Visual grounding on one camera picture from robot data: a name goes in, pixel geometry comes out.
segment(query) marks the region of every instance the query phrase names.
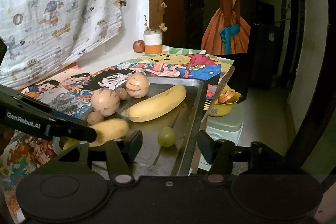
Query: metal tray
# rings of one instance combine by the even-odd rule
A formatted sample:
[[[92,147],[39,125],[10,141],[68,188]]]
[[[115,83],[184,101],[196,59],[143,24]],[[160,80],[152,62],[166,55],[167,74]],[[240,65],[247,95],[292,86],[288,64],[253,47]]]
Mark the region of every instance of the metal tray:
[[[128,96],[127,100],[120,101],[120,107],[109,118],[122,118],[128,121],[130,131],[141,130],[143,145],[131,168],[135,178],[140,175],[148,176],[187,176],[189,174],[197,133],[204,114],[204,102],[208,85],[196,79],[173,77],[148,77],[151,83],[147,96],[137,99]],[[187,94],[185,100],[171,112],[148,122],[132,122],[120,113],[132,105],[149,97],[168,90],[174,85],[184,85]],[[86,120],[88,110],[80,118]],[[172,127],[176,132],[175,145],[164,148],[158,144],[158,133],[164,127]]]

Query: small red apple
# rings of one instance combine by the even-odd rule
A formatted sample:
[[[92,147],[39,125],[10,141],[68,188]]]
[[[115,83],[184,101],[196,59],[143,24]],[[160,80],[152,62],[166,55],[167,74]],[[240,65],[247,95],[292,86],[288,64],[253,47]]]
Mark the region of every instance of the small red apple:
[[[135,52],[144,52],[145,51],[145,41],[137,40],[133,43],[133,50]]]

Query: glass jar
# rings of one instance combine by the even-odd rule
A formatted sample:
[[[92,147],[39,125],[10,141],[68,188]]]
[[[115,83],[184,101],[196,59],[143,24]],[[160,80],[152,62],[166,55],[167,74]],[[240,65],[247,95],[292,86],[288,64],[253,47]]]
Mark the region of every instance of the glass jar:
[[[159,54],[162,52],[162,31],[144,31],[143,40],[145,41],[146,54]]]

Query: green grape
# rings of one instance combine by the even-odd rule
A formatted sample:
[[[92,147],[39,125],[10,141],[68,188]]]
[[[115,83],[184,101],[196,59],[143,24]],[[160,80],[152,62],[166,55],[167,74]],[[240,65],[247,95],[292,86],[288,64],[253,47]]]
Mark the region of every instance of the green grape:
[[[172,146],[176,141],[176,133],[170,127],[165,127],[157,136],[157,142],[163,147]]]

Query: white cloth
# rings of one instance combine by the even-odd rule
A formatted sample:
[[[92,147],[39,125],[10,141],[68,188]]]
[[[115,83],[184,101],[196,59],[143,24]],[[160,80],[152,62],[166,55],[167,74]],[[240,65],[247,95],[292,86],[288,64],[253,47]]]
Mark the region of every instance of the white cloth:
[[[24,88],[75,62],[121,26],[119,0],[0,0],[8,47],[0,84]]]

